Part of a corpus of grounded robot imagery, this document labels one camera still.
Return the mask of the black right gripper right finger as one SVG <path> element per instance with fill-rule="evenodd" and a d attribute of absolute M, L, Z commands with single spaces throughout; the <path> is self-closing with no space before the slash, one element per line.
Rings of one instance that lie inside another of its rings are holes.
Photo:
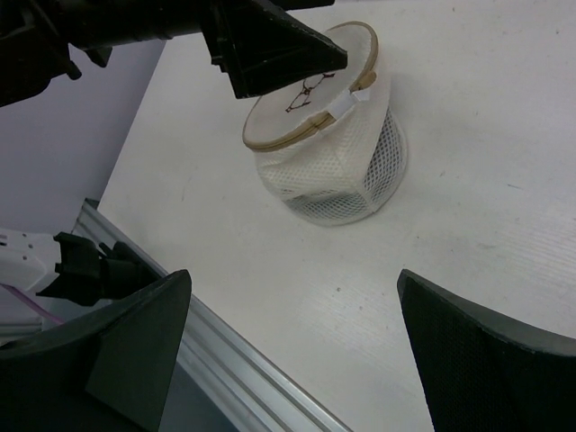
<path fill-rule="evenodd" d="M 397 282 L 436 431 L 573 431 L 575 341 L 407 269 Z"/>

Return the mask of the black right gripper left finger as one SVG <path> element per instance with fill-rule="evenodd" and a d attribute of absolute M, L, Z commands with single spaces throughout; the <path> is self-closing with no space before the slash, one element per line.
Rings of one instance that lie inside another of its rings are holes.
<path fill-rule="evenodd" d="M 3 431 L 156 431 L 183 335 L 185 270 L 1 347 Z"/>

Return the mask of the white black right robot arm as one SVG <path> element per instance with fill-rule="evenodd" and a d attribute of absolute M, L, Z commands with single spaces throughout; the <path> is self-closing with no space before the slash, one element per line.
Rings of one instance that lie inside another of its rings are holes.
<path fill-rule="evenodd" d="M 1 283 L 91 311 L 1 347 L 4 431 L 156 431 L 191 298 L 124 243 L 1 237 Z M 437 431 L 572 431 L 575 342 L 467 301 L 409 270 L 401 312 Z"/>

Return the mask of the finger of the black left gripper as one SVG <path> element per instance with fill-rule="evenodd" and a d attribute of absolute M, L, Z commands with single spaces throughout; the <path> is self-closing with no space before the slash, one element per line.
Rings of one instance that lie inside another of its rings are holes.
<path fill-rule="evenodd" d="M 333 4 L 201 1 L 200 28 L 211 63 L 229 76 L 238 99 L 267 95 L 307 77 L 343 69 L 347 52 L 289 14 Z"/>

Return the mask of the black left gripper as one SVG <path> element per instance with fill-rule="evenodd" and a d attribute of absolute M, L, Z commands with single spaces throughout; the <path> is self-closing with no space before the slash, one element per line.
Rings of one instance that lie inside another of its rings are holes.
<path fill-rule="evenodd" d="M 107 66 L 113 47 L 202 33 L 194 0 L 3 1 L 1 104 L 43 92 L 55 77 L 82 73 L 69 49 Z"/>

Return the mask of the white mesh laundry bag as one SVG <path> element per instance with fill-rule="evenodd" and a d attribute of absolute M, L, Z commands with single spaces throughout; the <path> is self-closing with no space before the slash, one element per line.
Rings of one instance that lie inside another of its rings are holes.
<path fill-rule="evenodd" d="M 325 34 L 346 50 L 346 68 L 260 97 L 242 139 L 271 195 L 306 221 L 338 226 L 381 209 L 401 183 L 408 151 L 376 31 L 344 22 Z"/>

